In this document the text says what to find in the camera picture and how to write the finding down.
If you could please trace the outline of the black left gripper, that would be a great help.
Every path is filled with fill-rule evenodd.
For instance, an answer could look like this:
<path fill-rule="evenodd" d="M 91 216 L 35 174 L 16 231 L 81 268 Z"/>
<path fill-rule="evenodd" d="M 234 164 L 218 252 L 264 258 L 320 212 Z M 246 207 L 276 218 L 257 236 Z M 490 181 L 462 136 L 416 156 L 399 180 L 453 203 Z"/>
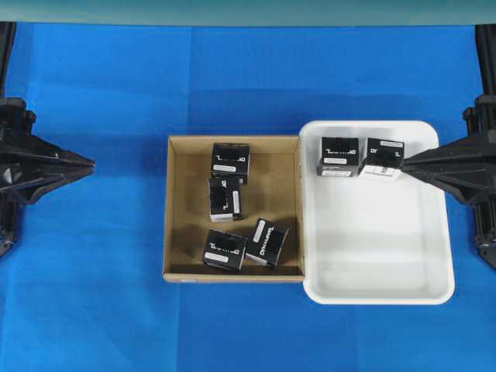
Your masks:
<path fill-rule="evenodd" d="M 56 162 L 84 167 L 58 181 Z M 37 136 L 23 133 L 1 135 L 1 192 L 24 205 L 94 173 L 95 162 L 61 149 Z"/>

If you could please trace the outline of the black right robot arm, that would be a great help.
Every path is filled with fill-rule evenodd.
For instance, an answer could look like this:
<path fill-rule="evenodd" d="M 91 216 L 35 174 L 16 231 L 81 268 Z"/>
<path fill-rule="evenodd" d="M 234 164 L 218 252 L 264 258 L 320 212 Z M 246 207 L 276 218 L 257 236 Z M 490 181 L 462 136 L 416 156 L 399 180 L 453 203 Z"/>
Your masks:
<path fill-rule="evenodd" d="M 463 112 L 468 135 L 404 160 L 402 171 L 474 209 L 478 256 L 495 267 L 495 25 L 475 28 L 484 93 Z"/>

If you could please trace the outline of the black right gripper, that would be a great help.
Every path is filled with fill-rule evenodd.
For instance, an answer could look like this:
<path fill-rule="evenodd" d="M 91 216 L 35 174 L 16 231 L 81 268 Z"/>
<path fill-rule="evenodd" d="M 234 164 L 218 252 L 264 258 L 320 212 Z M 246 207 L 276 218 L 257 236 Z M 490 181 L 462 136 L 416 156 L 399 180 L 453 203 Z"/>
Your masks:
<path fill-rule="evenodd" d="M 409 167 L 439 161 L 437 174 Z M 422 151 L 405 158 L 401 166 L 403 173 L 451 194 L 464 205 L 475 205 L 495 193 L 495 131 Z"/>

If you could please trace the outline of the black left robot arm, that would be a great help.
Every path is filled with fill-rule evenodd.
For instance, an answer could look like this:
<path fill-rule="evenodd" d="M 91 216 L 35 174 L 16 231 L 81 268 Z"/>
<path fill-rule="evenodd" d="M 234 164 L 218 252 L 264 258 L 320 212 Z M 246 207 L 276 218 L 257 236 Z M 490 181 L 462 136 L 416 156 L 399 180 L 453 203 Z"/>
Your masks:
<path fill-rule="evenodd" d="M 21 98 L 5 97 L 16 36 L 14 22 L 1 23 L 1 255 L 15 245 L 23 210 L 44 195 L 93 174 L 95 162 L 33 135 L 36 114 Z"/>

